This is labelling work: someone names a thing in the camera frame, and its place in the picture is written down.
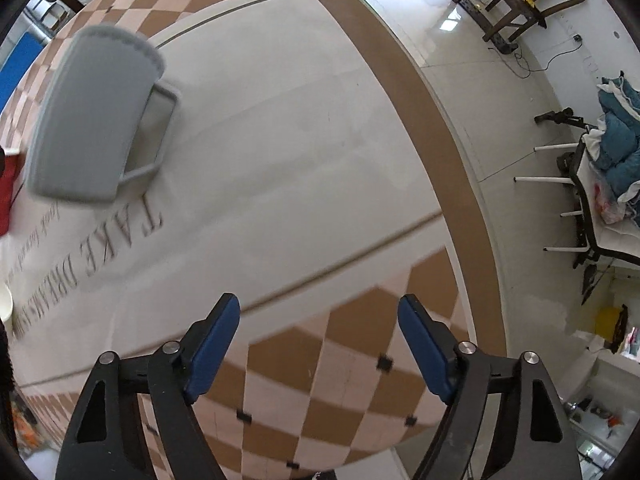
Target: plastic bag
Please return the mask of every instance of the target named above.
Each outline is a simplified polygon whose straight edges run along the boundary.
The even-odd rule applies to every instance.
[[[605,224],[615,224],[621,222],[625,218],[633,218],[636,216],[634,209],[629,207],[626,203],[618,202],[611,186],[607,182],[604,175],[591,167],[596,175],[593,183],[595,206],[599,215],[604,220]]]

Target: metal screw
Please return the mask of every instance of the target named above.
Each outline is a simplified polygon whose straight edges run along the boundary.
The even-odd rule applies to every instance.
[[[116,358],[116,354],[114,354],[113,352],[105,352],[99,357],[98,361],[100,361],[101,365],[108,365],[113,363],[113,360],[115,358]]]
[[[476,352],[477,348],[478,347],[474,345],[471,341],[463,341],[462,343],[458,344],[458,349],[463,354],[473,354]]]
[[[162,345],[162,352],[171,355],[175,354],[180,349],[180,343],[177,341],[168,341]]]
[[[530,365],[534,365],[540,361],[540,357],[535,352],[524,352],[524,360]]]

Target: blue gripper pad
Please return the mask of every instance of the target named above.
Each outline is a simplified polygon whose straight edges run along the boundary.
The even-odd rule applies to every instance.
[[[238,298],[231,294],[228,296],[228,301],[222,306],[222,313],[213,323],[191,360],[191,377],[184,387],[185,398],[190,404],[211,388],[211,383],[218,373],[222,359],[240,323]]]
[[[447,377],[447,361],[406,298],[398,303],[398,324],[429,391],[449,405],[455,391]]]

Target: clothes pile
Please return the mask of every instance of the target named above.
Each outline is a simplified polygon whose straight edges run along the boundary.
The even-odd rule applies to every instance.
[[[582,136],[594,167],[598,209],[606,223],[632,218],[640,226],[640,92],[620,73],[602,78],[604,119]]]

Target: electrical cable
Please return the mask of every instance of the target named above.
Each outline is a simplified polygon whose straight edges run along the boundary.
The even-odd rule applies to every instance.
[[[523,56],[522,54],[522,48],[521,46],[518,45],[518,48],[516,50],[513,51],[513,57],[516,60],[516,63],[518,64],[518,66],[527,71],[527,75],[522,76],[520,74],[518,74],[504,59],[504,57],[502,56],[502,54],[500,52],[498,52],[498,50],[496,50],[493,47],[489,47],[489,50],[495,50],[498,53],[498,56],[500,56],[500,60],[504,63],[504,65],[511,70],[511,72],[513,73],[514,76],[520,78],[520,79],[526,79],[528,77],[531,76],[531,74],[533,74],[534,72],[546,72],[546,70],[549,69],[549,66],[551,65],[551,62],[556,58],[556,57],[560,57],[560,56],[564,56],[564,54],[571,54],[572,52],[576,52],[577,50],[579,50],[582,46],[583,46],[583,42],[582,40],[580,40],[580,45],[578,45],[576,48],[572,49],[572,50],[565,50],[564,52],[560,52],[558,54],[556,54],[555,56],[553,56],[549,62],[546,64],[546,67],[542,68],[542,69],[537,69],[537,70],[532,70],[530,65],[529,65],[529,61],[527,61],[527,58]],[[520,60],[523,59],[524,62],[527,64],[526,67],[522,66],[520,64]]]

